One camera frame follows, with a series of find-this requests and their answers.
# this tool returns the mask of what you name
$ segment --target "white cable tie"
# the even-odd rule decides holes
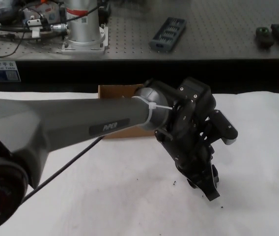
[[[163,108],[163,109],[169,109],[172,110],[172,107],[167,107],[167,106],[161,106],[161,105],[157,105],[156,102],[149,102],[147,101],[145,98],[140,97],[140,96],[133,96],[134,98],[139,98],[140,100],[142,100],[144,103],[146,103],[148,105],[149,108],[149,114],[148,114],[148,118],[145,121],[145,123],[140,124],[139,126],[145,126],[150,122],[151,117],[153,116],[153,110],[155,110],[156,108]]]

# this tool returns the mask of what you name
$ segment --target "metal cylinder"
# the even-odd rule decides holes
[[[95,7],[97,7],[97,0],[66,0],[66,17],[69,20],[82,16]],[[70,21],[68,27],[68,40],[78,46],[98,44],[104,40],[100,33],[98,10],[88,16]]]

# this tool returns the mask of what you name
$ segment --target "white tablecloth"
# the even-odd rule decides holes
[[[0,92],[21,100],[95,97]],[[233,145],[213,144],[218,199],[192,189],[154,138],[105,140],[22,205],[0,236],[279,236],[279,94],[215,98],[239,131]],[[91,142],[51,153],[42,181]]]

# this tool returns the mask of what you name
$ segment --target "black cable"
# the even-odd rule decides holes
[[[40,20],[43,19],[42,15],[41,15],[41,13],[40,13],[39,11],[37,11],[37,10],[35,10],[35,9],[33,9],[33,8],[30,8],[30,7],[27,7],[27,9],[30,10],[30,11],[36,12],[36,13],[39,15],[39,19],[40,19]]]
[[[92,142],[87,148],[85,148],[83,151],[81,151],[77,156],[75,156],[72,160],[70,160],[65,166],[63,166],[60,170],[55,172],[52,176],[50,176],[46,181],[44,181],[41,185],[39,185],[36,189],[34,189],[32,192],[30,192],[27,196],[24,197],[21,204],[26,202],[29,198],[31,198],[34,194],[36,194],[39,190],[41,190],[43,187],[45,187],[48,183],[50,183],[52,180],[54,180],[57,176],[59,176],[63,171],[65,171],[68,167],[70,167],[75,161],[77,161],[80,157],[82,157],[86,152],[91,150],[97,143],[99,143],[103,137],[100,137],[96,139],[94,142]]]
[[[49,26],[53,26],[53,25],[60,25],[60,24],[65,24],[65,23],[68,23],[68,22],[71,22],[71,21],[74,21],[74,20],[77,20],[77,19],[80,19],[82,17],[85,17],[85,16],[88,16],[90,13],[94,12],[95,10],[97,10],[100,6],[97,6],[93,9],[91,9],[90,11],[88,11],[86,14],[82,15],[82,16],[77,16],[77,17],[74,17],[72,19],[67,19],[66,21],[64,22],[56,22],[56,23],[53,23],[53,24],[48,24]],[[41,27],[42,25],[35,25],[35,26],[29,26],[29,28],[32,28],[32,27]],[[22,30],[20,29],[21,27],[14,27],[14,28],[5,28],[5,27],[2,27],[0,25],[0,31],[7,31],[7,32],[24,32],[25,30]]]
[[[15,54],[15,53],[16,53],[16,51],[18,50],[18,48],[20,47],[20,45],[21,45],[21,43],[22,43],[22,41],[23,41],[24,36],[25,36],[25,32],[23,33],[23,35],[22,35],[22,37],[21,37],[20,41],[18,42],[18,44],[17,44],[17,46],[16,46],[15,50],[14,50],[12,53],[7,54],[7,55],[0,56],[0,58],[6,58],[6,57],[9,57],[9,56],[11,56],[11,55]]]

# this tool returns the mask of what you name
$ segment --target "metal bracket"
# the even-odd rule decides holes
[[[40,19],[35,19],[35,20],[29,20],[27,21],[28,26],[38,26],[39,27],[31,27],[30,29],[32,30],[32,37],[33,38],[40,38],[40,30],[43,29],[41,20]]]

